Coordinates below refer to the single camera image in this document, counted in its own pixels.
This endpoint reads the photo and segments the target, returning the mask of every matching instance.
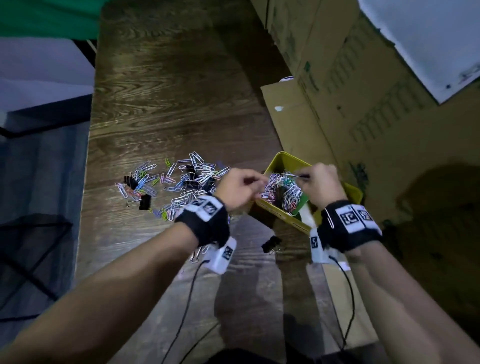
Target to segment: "person's left hand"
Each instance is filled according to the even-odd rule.
[[[230,212],[254,198],[260,198],[267,183],[268,178],[255,170],[232,168],[222,178],[214,196],[222,200]]]

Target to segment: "hand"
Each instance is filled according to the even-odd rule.
[[[253,198],[260,198],[268,178],[255,170],[232,168],[223,178],[214,193],[230,212]]]
[[[314,166],[303,168],[295,174],[310,175],[310,179],[297,178],[296,182],[319,209],[323,210],[328,204],[335,201],[347,200],[347,195],[333,164],[317,163]]]

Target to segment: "person's left arm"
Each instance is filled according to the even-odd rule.
[[[215,195],[228,211],[258,196],[266,177],[232,169]],[[106,363],[145,321],[198,246],[176,222],[82,281],[0,352],[0,362]]]

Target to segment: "forearm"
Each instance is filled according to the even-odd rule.
[[[380,341],[395,363],[476,363],[478,346],[379,242],[346,254]]]
[[[18,359],[18,352],[32,352],[36,362],[106,362],[147,318],[197,244],[186,225],[174,224],[81,282],[6,354],[17,352]]]

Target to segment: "person's right arm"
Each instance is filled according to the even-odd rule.
[[[299,173],[298,185],[320,209],[346,199],[335,166]],[[345,252],[379,340],[394,363],[480,363],[480,348],[380,242]]]

